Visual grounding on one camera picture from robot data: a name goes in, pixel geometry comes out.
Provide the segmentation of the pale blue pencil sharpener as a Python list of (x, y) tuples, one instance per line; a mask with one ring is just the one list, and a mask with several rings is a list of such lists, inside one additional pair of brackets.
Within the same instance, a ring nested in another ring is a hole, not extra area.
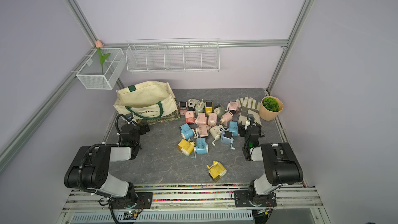
[(221, 138), (220, 138), (220, 142), (222, 144), (226, 144), (229, 145), (230, 148), (232, 150), (234, 150), (235, 148), (233, 147), (233, 143), (234, 143), (234, 137), (233, 137), (233, 132), (228, 131), (228, 130), (224, 130), (222, 132)]

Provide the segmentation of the round pink pencil sharpener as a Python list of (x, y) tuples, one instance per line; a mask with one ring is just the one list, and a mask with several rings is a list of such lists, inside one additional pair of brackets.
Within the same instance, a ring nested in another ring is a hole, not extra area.
[(233, 113), (231, 113), (231, 112), (226, 112), (225, 114), (223, 114), (223, 115), (221, 116), (220, 123), (221, 123), (223, 126), (226, 127), (226, 126), (228, 125), (228, 123), (229, 123), (230, 121), (233, 120), (233, 118), (234, 118)]

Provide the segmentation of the beige pencil sharpener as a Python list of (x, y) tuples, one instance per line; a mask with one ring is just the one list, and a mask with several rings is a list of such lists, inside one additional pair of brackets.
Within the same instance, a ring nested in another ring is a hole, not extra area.
[(219, 124), (219, 125), (214, 126), (209, 129), (209, 133), (214, 138), (214, 140), (211, 142), (213, 146), (215, 146), (215, 141), (217, 141), (221, 138), (221, 135), (224, 130), (225, 130), (225, 128), (222, 124)]
[(187, 104), (188, 111), (195, 111), (195, 106), (198, 104), (199, 100), (189, 99)]

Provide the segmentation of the olive green pencil sharpener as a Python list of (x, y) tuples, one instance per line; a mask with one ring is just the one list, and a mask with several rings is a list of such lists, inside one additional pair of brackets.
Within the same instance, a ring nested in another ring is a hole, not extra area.
[(217, 118), (221, 119), (221, 117), (226, 113), (226, 109), (219, 104), (215, 106), (214, 113), (217, 115)]

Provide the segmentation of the cream tote bag green handles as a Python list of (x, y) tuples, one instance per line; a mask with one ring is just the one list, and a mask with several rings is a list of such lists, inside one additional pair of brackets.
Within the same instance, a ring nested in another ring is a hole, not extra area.
[(132, 114), (135, 121), (149, 124), (180, 119), (175, 94), (169, 83), (147, 81), (117, 91), (114, 108)]

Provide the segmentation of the yellow pencil sharpener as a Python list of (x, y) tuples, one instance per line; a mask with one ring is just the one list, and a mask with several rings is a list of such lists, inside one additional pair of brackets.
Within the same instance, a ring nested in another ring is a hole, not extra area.
[(207, 169), (209, 176), (214, 182), (217, 182), (227, 173), (227, 169), (219, 161), (213, 161), (211, 166), (207, 165)]
[(192, 142), (190, 139), (182, 139), (177, 145), (177, 148), (182, 154), (184, 154), (185, 156), (189, 156), (194, 151), (195, 143)]
[(206, 116), (209, 116), (213, 112), (213, 102), (212, 101), (206, 101), (205, 102), (205, 114)]

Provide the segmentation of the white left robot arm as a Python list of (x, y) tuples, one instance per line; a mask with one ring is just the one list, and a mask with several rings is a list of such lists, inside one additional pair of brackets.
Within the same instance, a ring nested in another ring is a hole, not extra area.
[(67, 188), (107, 198), (137, 200), (134, 185), (111, 175), (109, 165), (136, 159), (142, 149), (140, 138), (150, 128), (146, 121), (141, 124), (132, 121), (121, 128), (115, 124), (115, 127), (119, 132), (119, 143), (80, 147), (64, 176)]

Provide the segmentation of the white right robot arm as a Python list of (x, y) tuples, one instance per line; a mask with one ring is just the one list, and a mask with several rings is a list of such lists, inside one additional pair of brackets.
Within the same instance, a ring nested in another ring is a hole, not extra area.
[(303, 181), (302, 168), (289, 143), (259, 143), (261, 126), (253, 119), (238, 126), (238, 133), (244, 137), (243, 155), (247, 161), (262, 162), (264, 174), (249, 185), (252, 201), (270, 196), (283, 184), (292, 185)]

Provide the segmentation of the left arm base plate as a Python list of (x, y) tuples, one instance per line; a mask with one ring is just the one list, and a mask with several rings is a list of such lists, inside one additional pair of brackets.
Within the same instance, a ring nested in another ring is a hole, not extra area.
[(136, 192), (132, 198), (111, 198), (112, 209), (149, 209), (153, 200), (153, 192)]

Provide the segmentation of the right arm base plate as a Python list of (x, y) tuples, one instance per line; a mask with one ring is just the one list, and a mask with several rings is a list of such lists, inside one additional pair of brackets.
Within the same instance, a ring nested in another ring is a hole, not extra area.
[(236, 190), (231, 193), (236, 207), (275, 207), (276, 194), (257, 195), (249, 190)]

